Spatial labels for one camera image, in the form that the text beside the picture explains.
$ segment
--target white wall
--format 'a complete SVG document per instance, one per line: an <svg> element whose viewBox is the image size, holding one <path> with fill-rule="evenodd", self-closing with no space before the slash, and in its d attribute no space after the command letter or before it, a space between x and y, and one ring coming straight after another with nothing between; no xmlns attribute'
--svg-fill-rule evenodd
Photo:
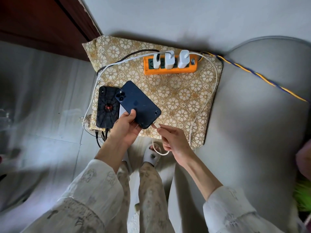
<svg viewBox="0 0 311 233"><path fill-rule="evenodd" d="M252 38L311 41L311 0L83 0L105 35L228 51Z"/></svg>

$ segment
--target black phone case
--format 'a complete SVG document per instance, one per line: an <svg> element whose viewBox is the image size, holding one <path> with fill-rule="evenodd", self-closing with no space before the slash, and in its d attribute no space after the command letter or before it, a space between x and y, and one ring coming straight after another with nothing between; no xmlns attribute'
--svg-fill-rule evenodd
<svg viewBox="0 0 311 233"><path fill-rule="evenodd" d="M136 110L135 121L147 129L161 115L161 110L132 81L127 81L116 94L116 99L130 113Z"/></svg>
<svg viewBox="0 0 311 233"><path fill-rule="evenodd" d="M119 118L120 103L115 95L119 88L100 87L97 105L96 126L111 129Z"/></svg>

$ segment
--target leg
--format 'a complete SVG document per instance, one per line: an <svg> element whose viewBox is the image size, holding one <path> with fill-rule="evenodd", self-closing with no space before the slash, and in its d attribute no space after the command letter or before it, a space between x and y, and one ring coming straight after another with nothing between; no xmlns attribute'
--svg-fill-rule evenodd
<svg viewBox="0 0 311 233"><path fill-rule="evenodd" d="M153 164L146 161L139 169L140 232L171 233L174 232L174 229L169 220L162 180Z"/></svg>
<svg viewBox="0 0 311 233"><path fill-rule="evenodd" d="M123 187L124 197L119 212L113 219L111 219L111 221L106 227L105 232L127 233L127 217L128 217L128 209L130 207L131 196L130 196L130 186L128 184L130 180L130 175L128 172L126 162L122 161L119 170L117 172L117 177Z"/></svg>

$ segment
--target floral tablecloth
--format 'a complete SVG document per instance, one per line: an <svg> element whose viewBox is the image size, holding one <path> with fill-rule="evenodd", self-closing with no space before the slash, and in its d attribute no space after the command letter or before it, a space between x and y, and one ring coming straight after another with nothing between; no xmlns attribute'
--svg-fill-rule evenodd
<svg viewBox="0 0 311 233"><path fill-rule="evenodd" d="M173 50L175 55L180 52L180 49L172 47L104 35L83 44L83 47L96 71L137 50ZM197 71L194 73L145 75L142 58L108 68L97 82L92 113L86 117L85 125L90 130L104 130L96 127L99 88L101 86L120 88L128 80L131 80L161 109L162 114L157 122L183 129L187 137L189 137L190 127L197 113L204 106L207 99L212 97L193 124L191 146L192 148L202 146L214 97L212 90L215 83L218 84L222 72L222 63L212 56L207 57L217 68L217 82L214 67L205 59L198 63ZM142 130L139 135L160 138L152 127Z"/></svg>

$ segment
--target left hand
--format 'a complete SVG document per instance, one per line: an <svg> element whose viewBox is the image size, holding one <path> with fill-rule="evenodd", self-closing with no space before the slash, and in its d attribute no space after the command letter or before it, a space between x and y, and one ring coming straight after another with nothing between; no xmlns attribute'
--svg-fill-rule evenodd
<svg viewBox="0 0 311 233"><path fill-rule="evenodd" d="M124 112L120 118L115 122L111 129L110 136L130 147L136 140L138 134L142 128L134 121L136 117L136 111L131 110L131 113Z"/></svg>

